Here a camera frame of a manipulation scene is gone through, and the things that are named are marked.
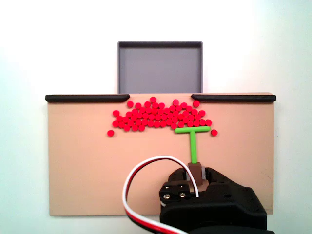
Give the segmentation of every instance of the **red and white wire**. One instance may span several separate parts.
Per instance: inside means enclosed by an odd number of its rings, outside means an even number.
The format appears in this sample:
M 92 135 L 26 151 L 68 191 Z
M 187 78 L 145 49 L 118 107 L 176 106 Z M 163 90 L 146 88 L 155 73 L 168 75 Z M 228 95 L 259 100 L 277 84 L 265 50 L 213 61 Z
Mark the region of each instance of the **red and white wire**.
M 124 183 L 124 186 L 123 186 L 122 203 L 123 203 L 123 206 L 126 210 L 126 214 L 128 215 L 128 217 L 131 220 L 133 220 L 134 222 L 140 224 L 141 226 L 146 227 L 147 229 L 151 229 L 151 230 L 154 230 L 158 233 L 163 233 L 163 234 L 187 234 L 186 232 L 184 232 L 178 228 L 175 228 L 175 227 L 154 221 L 152 219 L 146 218 L 142 215 L 139 215 L 138 213 L 134 212 L 127 204 L 128 191 L 129 191 L 130 184 L 131 184 L 135 174 L 139 170 L 141 170 L 143 167 L 145 167 L 146 165 L 148 165 L 152 162 L 164 160 L 164 159 L 174 161 L 174 162 L 180 164 L 186 170 L 186 172 L 189 174 L 191 182 L 193 184 L 195 195 L 196 195 L 196 197 L 199 197 L 198 188 L 197 188 L 196 182 L 194 180 L 194 177 L 193 177 L 190 169 L 182 161 L 180 161 L 179 159 L 172 157 L 172 156 L 157 156 L 157 157 L 149 158 L 149 159 L 139 163 L 137 166 L 135 166 L 130 171 L 130 173 L 127 176 L 127 179 Z

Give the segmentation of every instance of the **green t-shaped pusher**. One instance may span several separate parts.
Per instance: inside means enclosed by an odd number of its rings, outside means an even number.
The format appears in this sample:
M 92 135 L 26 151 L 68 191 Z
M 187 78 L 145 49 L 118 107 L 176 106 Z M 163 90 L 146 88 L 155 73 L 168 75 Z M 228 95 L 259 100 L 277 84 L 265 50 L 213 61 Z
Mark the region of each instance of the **green t-shaped pusher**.
M 190 133 L 191 137 L 191 158 L 192 163 L 197 163 L 197 150 L 196 150 L 196 132 L 207 132 L 210 130 L 209 126 L 200 127 L 186 127 L 176 128 L 175 133 Z

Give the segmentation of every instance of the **gray tray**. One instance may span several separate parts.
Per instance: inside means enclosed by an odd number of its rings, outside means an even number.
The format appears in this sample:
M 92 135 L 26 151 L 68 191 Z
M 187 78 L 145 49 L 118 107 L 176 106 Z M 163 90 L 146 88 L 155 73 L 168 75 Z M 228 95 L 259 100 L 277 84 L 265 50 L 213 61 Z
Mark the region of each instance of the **gray tray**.
M 201 41 L 118 42 L 118 93 L 202 93 Z

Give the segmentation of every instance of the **red disc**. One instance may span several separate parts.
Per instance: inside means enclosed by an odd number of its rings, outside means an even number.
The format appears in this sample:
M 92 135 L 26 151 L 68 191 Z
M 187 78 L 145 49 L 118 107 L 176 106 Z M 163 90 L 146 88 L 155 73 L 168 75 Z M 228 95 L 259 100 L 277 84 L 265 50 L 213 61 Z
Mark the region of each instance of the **red disc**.
M 206 125 L 206 121 L 203 120 L 203 119 L 201 119 L 201 120 L 199 121 L 199 124 L 200 124 L 201 126 L 205 126 L 205 125 Z
M 118 122 L 121 122 L 121 121 L 122 121 L 122 116 L 117 116 L 117 117 L 116 117 L 116 120 L 117 120 Z
M 198 126 L 199 126 L 199 121 L 198 121 L 198 120 L 195 120 L 195 121 L 194 121 L 194 126 L 195 126 L 195 127 L 198 127 Z
M 160 122 L 159 121 L 155 121 L 154 122 L 154 127 L 159 128 L 160 127 Z
M 172 124 L 172 120 L 171 119 L 167 119 L 166 124 L 170 126 Z
M 139 102 L 137 102 L 136 105 L 135 105 L 135 107 L 136 107 L 137 109 L 140 109 L 140 108 L 142 107 L 142 104 L 139 103 Z
M 133 101 L 128 101 L 128 102 L 127 102 L 127 106 L 128 106 L 129 108 L 132 108 L 132 107 L 133 107 Z
M 118 121 L 117 120 L 115 120 L 114 122 L 113 122 L 113 126 L 116 128 L 116 127 L 118 127 Z
M 166 114 L 162 114 L 162 115 L 161 115 L 161 119 L 162 119 L 162 120 L 166 120 L 166 119 L 167 119 L 167 115 L 166 115 Z
M 216 129 L 211 130 L 211 135 L 216 136 L 218 135 L 218 131 Z
M 150 98 L 150 101 L 151 101 L 152 103 L 156 102 L 156 97 L 151 97 L 151 98 Z
M 148 126 L 149 126 L 149 127 L 153 127 L 153 126 L 154 126 L 154 121 L 151 121 L 151 120 L 148 121 Z
M 184 122 L 181 121 L 177 125 L 178 125 L 179 128 L 183 128 L 184 127 Z
M 160 104 L 158 104 L 158 108 L 159 109 L 164 109 L 165 108 L 165 103 L 161 102 Z
M 119 111 L 113 111 L 113 116 L 117 117 L 119 116 L 120 112 Z
M 207 125 L 207 126 L 211 126 L 211 124 L 212 124 L 211 120 L 209 120 L 209 119 L 206 120 L 206 125 Z
M 107 132 L 107 135 L 109 136 L 109 137 L 112 137 L 113 135 L 114 135 L 114 131 L 113 130 L 109 130 L 108 132 Z
M 204 117 L 204 116 L 205 116 L 205 114 L 206 114 L 206 112 L 205 112 L 205 111 L 203 111 L 203 110 L 201 110 L 201 111 L 199 111 L 199 112 L 198 112 L 198 114 L 199 114 L 201 117 Z
M 149 101 L 146 101 L 146 102 L 144 103 L 144 106 L 145 106 L 146 108 L 151 107 L 151 103 L 150 103 Z
M 155 115 L 156 120 L 161 120 L 161 115 Z
M 182 107 L 182 109 L 186 109 L 186 107 L 187 107 L 186 102 L 181 103 L 181 107 Z
M 193 126 L 194 126 L 194 122 L 193 122 L 193 121 L 189 121 L 189 122 L 187 123 L 187 126 L 188 126 L 188 127 L 193 127 Z
M 139 129 L 140 132 L 143 132 L 145 130 L 145 126 L 144 125 L 140 125 L 138 127 L 138 129 Z
M 172 102 L 172 105 L 173 105 L 173 106 L 178 106 L 178 105 L 179 105 L 179 101 L 178 101 L 178 100 L 174 100 L 174 101 Z
M 139 125 L 141 125 L 141 124 L 142 124 L 142 121 L 138 119 L 138 120 L 136 121 L 136 125 L 139 126 Z
M 165 127 L 167 124 L 166 124 L 166 121 L 164 121 L 164 120 L 162 120 L 161 122 L 160 122 L 160 126 L 163 128 L 163 127 Z
M 194 106 L 194 107 L 198 107 L 198 106 L 199 106 L 199 101 L 194 101 L 194 102 L 193 102 L 193 106 Z

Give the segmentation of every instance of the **wooden board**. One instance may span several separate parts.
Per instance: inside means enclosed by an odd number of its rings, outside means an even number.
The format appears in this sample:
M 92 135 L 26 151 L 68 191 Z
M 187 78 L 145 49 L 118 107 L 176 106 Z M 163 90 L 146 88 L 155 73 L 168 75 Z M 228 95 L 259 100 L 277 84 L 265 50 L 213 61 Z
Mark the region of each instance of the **wooden board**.
M 150 94 L 131 94 L 144 103 Z M 193 102 L 191 94 L 156 94 L 159 102 Z M 201 103 L 212 129 L 197 133 L 197 158 L 205 167 L 252 187 L 273 213 L 273 103 Z M 50 215 L 124 215 L 121 191 L 139 162 L 170 155 L 190 162 L 190 137 L 170 127 L 144 132 L 114 129 L 113 110 L 125 115 L 122 103 L 48 103 Z M 115 130 L 114 137 L 107 131 Z M 158 191 L 178 165 L 159 161 L 142 169 L 129 192 L 129 205 L 144 215 L 160 212 Z

